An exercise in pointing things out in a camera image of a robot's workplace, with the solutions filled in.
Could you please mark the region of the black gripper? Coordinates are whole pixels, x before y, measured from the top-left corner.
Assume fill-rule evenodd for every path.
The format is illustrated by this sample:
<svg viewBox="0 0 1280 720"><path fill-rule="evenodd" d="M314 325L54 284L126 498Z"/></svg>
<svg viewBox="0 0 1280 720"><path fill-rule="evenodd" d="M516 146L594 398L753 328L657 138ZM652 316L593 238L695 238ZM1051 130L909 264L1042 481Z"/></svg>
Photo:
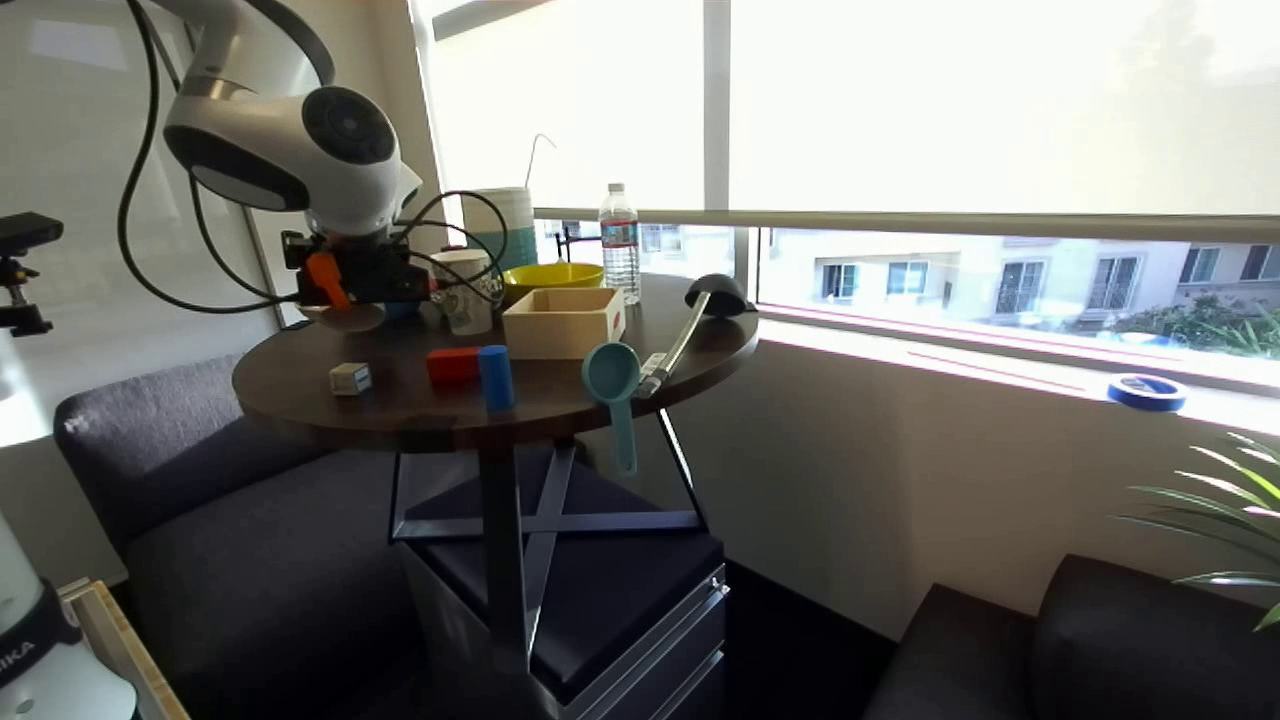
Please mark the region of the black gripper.
<svg viewBox="0 0 1280 720"><path fill-rule="evenodd" d="M282 233L282 269L294 274L294 303L318 311L399 309L430 296L427 272L389 234L332 242L318 233Z"/></svg>

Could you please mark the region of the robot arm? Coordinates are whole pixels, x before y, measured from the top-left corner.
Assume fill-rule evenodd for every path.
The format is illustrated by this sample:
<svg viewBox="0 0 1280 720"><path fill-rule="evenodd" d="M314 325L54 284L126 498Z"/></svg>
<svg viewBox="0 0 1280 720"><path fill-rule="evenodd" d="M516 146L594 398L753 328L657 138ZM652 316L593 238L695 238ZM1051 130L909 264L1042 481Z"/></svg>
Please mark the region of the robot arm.
<svg viewBox="0 0 1280 720"><path fill-rule="evenodd" d="M161 134L213 197L308 220L282 233L294 303L329 316L418 303L427 272L399 229L418 174L389 111L337 81L314 26L282 0L157 2L196 36Z"/></svg>

